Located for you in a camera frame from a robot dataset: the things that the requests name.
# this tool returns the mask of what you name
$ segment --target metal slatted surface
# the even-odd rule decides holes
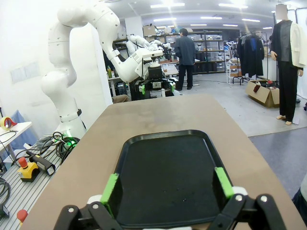
[[[44,155],[48,154],[52,150],[46,151]],[[48,161],[56,166],[56,170],[59,167],[61,158],[58,157],[55,152],[46,158]],[[10,212],[9,218],[0,219],[0,229],[5,230],[17,230],[20,228],[19,220],[17,219],[17,212],[20,209],[25,209],[28,213],[35,204],[36,200],[39,198],[50,179],[53,177],[48,176],[45,172],[40,172],[39,175],[33,182],[23,182],[18,176],[17,170],[19,167],[17,165],[12,166],[2,177],[11,186],[11,195],[7,203],[6,208]],[[0,202],[4,200],[5,196],[0,198]]]

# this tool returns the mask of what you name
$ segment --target ceiling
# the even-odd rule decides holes
[[[288,0],[173,0],[174,3],[185,3],[185,6],[155,8],[150,5],[163,4],[164,0],[103,0],[116,15],[123,20],[127,17],[141,16],[143,25],[156,26],[178,25],[190,28],[232,28],[241,30],[262,30],[273,26],[275,5]],[[220,7],[219,3],[246,5],[246,9]],[[292,0],[288,8],[307,7],[307,0]],[[222,17],[221,20],[201,19],[202,16]],[[175,17],[177,20],[155,22],[154,19]],[[243,18],[260,20],[260,23],[246,22]],[[190,26],[190,24],[207,24],[207,26]],[[223,24],[236,24],[238,27],[226,27]]]

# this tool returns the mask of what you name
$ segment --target black pants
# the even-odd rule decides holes
[[[183,82],[184,82],[184,76],[186,75],[187,71],[187,82],[188,82],[188,87],[193,86],[193,66],[185,66],[185,65],[180,65],[179,66],[179,88],[182,89],[183,87]]]
[[[307,226],[307,202],[302,196],[301,189],[299,188],[297,193],[292,198],[292,201],[298,210],[299,214],[301,215],[304,223]]]
[[[287,121],[293,120],[296,93],[297,93],[297,76],[298,69],[287,61],[279,61],[279,113],[286,116]]]

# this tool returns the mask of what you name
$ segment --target black hair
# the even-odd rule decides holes
[[[180,29],[179,33],[182,33],[182,35],[184,35],[184,36],[188,36],[188,31],[185,28]]]

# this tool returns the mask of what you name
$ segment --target mannequin hand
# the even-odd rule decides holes
[[[271,56],[274,61],[276,61],[277,54],[274,51],[271,51]]]
[[[303,74],[304,74],[304,71],[302,71],[301,69],[299,69],[299,70],[298,70],[298,75],[299,75],[300,77],[302,77]]]

